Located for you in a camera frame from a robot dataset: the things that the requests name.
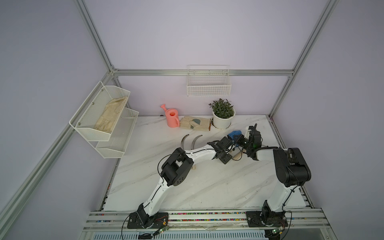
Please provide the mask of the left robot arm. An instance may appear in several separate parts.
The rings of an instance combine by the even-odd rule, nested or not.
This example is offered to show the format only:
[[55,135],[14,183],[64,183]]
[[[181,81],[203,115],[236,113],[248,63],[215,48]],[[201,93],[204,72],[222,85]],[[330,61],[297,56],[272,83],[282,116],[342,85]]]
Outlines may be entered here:
[[177,148],[168,155],[161,169],[158,170],[160,179],[157,186],[150,197],[140,204],[136,211],[141,225],[147,228],[152,224],[155,215],[159,212],[160,206],[167,196],[168,190],[180,185],[187,178],[193,165],[214,159],[227,164],[232,159],[229,154],[231,146],[232,141],[227,137],[223,137],[219,141],[208,142],[198,149],[185,151],[182,148]]

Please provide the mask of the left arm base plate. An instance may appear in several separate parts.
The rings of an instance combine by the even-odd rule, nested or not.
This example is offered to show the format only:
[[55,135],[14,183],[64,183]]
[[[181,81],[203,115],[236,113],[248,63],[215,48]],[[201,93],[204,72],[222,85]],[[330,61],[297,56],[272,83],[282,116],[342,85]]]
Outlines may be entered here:
[[127,229],[160,229],[169,221],[169,213],[147,214],[131,213],[127,220]]

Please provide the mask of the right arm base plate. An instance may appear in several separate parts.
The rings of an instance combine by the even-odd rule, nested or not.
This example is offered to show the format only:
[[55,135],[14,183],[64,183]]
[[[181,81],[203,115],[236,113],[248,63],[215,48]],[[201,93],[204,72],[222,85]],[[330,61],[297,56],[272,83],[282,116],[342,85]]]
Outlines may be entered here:
[[262,211],[247,211],[246,220],[250,228],[261,227],[287,227],[288,222],[285,217],[285,212],[266,212]]

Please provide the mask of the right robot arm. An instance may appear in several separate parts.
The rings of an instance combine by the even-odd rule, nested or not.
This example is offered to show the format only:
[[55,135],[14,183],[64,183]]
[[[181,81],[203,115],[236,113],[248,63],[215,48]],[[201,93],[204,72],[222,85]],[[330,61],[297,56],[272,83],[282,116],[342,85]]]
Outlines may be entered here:
[[311,179],[312,174],[300,149],[263,146],[262,142],[257,125],[250,126],[245,136],[240,134],[234,137],[235,145],[252,160],[274,163],[279,182],[272,195],[265,200],[260,211],[246,212],[250,225],[271,227],[286,222],[287,203],[296,189]]

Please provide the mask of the blue microfibre rag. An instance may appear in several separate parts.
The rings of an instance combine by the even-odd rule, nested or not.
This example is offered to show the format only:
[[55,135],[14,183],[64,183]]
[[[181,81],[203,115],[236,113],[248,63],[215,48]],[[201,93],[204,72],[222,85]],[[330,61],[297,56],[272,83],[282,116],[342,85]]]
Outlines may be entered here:
[[240,130],[236,130],[236,131],[232,131],[231,133],[229,133],[227,135],[227,137],[231,140],[231,141],[237,141],[238,138],[242,135],[242,131]]

